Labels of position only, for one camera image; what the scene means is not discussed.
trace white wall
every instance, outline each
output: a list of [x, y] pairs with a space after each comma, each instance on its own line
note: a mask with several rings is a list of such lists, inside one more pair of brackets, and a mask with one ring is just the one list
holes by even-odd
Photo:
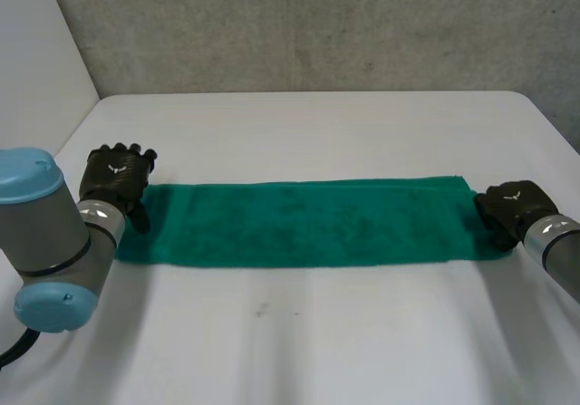
[[99, 100], [55, 0], [0, 0], [0, 148], [56, 153]]

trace black ring band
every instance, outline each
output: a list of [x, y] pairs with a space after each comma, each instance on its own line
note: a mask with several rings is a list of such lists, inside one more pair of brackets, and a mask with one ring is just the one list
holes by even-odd
[[28, 277], [38, 277], [38, 276], [55, 274], [59, 271], [62, 271], [63, 269], [66, 269], [69, 266], [74, 265], [76, 262], [81, 260], [81, 258], [83, 258], [84, 255], [86, 255], [89, 252], [89, 249], [91, 249], [91, 245], [92, 245], [92, 241], [91, 241], [91, 237], [89, 236], [89, 238], [87, 239], [87, 242], [84, 244], [84, 246], [81, 248], [81, 250], [65, 262], [62, 262], [58, 265], [51, 266], [47, 269], [42, 269], [40, 271], [21, 271], [19, 269], [16, 269], [16, 272], [20, 276], [28, 276]]
[[562, 240], [566, 236], [570, 236], [570, 235], [573, 235], [575, 233], [580, 233], [580, 229], [579, 230], [570, 230], [570, 231], [568, 231], [560, 236], [556, 236], [552, 240], [550, 240], [550, 243], [547, 244], [546, 248], [544, 248], [544, 252], [542, 253], [542, 267], [544, 268], [545, 271], [547, 271], [546, 260], [547, 260], [547, 255], [550, 254], [550, 249], [552, 249], [552, 247], [556, 244], [556, 242]]
[[101, 233], [106, 235], [111, 240], [112, 245], [115, 247], [115, 251], [117, 250], [117, 241], [115, 240], [115, 236], [113, 236], [109, 230], [98, 226], [97, 224], [93, 224], [93, 222], [85, 222], [84, 225], [90, 228], [94, 228], [95, 230], [99, 230]]

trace logo on robotic hand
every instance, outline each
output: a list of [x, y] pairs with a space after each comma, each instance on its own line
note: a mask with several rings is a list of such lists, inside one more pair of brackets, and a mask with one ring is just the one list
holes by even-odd
[[511, 199], [511, 200], [514, 200], [514, 201], [518, 201], [520, 194], [521, 194], [521, 192], [518, 191], [516, 195], [513, 195], [511, 197], [504, 197], [504, 199]]
[[107, 165], [109, 167], [109, 169], [112, 171], [113, 174], [118, 174], [120, 172], [123, 172], [125, 169], [127, 169], [127, 167], [121, 167], [121, 168], [114, 168], [111, 165]]

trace black robotic glove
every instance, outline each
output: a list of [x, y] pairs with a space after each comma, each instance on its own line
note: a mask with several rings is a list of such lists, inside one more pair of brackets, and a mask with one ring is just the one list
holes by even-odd
[[141, 155], [140, 151], [138, 144], [127, 149], [121, 143], [112, 149], [105, 144], [91, 151], [79, 195], [81, 200], [98, 199], [115, 206], [135, 230], [147, 233], [150, 222], [140, 198], [149, 184], [157, 153], [148, 149]]
[[501, 251], [524, 241], [538, 219], [556, 215], [558, 209], [548, 195], [532, 181], [509, 181], [477, 194], [473, 202], [486, 228], [493, 231], [492, 244]]

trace blue joint cap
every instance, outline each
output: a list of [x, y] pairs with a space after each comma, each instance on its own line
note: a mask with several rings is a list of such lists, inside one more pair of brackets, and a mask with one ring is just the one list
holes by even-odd
[[24, 286], [14, 298], [14, 314], [26, 327], [41, 333], [61, 333], [81, 328], [97, 307], [97, 295], [69, 283], [36, 283]]
[[46, 197], [63, 183], [63, 172], [47, 151], [0, 149], [0, 205]]

